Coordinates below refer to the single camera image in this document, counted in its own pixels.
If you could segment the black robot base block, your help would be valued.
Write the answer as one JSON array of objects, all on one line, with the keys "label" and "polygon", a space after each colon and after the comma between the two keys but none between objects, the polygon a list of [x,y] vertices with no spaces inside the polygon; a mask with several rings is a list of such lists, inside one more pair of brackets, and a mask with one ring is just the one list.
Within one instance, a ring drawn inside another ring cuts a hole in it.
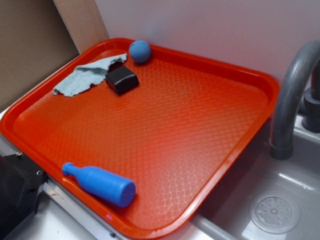
[{"label": "black robot base block", "polygon": [[27,155],[0,157],[0,238],[7,240],[38,211],[45,171]]}]

